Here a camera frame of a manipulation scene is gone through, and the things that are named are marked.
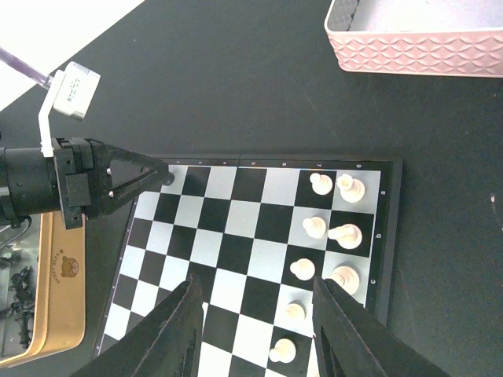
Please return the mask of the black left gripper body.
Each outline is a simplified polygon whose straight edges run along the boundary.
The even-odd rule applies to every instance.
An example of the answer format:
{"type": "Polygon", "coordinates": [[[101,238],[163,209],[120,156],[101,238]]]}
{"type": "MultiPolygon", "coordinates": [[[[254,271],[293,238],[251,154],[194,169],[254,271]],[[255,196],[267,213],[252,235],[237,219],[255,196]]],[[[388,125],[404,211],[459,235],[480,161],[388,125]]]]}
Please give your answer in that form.
{"type": "Polygon", "coordinates": [[[53,162],[64,227],[83,227],[83,220],[101,218],[118,208],[111,162],[117,148],[94,139],[54,138],[53,162]]]}

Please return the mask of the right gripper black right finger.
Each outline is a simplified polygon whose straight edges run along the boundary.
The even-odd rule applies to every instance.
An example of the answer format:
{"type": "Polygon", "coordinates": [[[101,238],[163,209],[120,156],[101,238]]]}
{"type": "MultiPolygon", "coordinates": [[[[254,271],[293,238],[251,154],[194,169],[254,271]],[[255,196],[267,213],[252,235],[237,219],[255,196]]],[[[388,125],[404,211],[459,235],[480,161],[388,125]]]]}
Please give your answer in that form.
{"type": "Polygon", "coordinates": [[[313,282],[313,324],[321,376],[447,376],[396,338],[333,280],[313,282]]]}

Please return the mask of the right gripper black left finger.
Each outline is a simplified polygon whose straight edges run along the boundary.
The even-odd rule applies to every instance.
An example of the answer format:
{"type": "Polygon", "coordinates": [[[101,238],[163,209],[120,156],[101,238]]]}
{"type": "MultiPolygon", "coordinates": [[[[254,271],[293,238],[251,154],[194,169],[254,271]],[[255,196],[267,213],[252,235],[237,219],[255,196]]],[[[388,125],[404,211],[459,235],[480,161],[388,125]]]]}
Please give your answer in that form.
{"type": "Polygon", "coordinates": [[[73,375],[197,376],[204,311],[200,279],[181,282],[147,317],[73,375]]]}

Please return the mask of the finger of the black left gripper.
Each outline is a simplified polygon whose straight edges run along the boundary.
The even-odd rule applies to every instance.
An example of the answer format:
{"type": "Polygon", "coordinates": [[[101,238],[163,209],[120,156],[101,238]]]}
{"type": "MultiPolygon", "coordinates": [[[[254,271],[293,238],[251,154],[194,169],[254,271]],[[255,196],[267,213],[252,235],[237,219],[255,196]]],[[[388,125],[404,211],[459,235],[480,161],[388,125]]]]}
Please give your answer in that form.
{"type": "Polygon", "coordinates": [[[94,215],[112,214],[144,191],[171,185],[167,163],[126,149],[94,142],[94,215]]]}

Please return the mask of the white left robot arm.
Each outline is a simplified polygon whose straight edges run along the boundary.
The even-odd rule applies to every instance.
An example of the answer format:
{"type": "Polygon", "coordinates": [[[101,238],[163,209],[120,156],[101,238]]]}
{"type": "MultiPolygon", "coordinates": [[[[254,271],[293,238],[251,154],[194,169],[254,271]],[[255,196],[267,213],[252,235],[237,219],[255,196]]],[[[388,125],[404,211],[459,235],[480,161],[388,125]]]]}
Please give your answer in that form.
{"type": "Polygon", "coordinates": [[[83,219],[112,214],[134,197],[174,175],[167,163],[90,138],[51,141],[54,155],[37,148],[1,150],[1,223],[13,228],[33,214],[60,211],[66,229],[83,219]],[[141,175],[114,186],[112,162],[139,165],[141,175]]]}

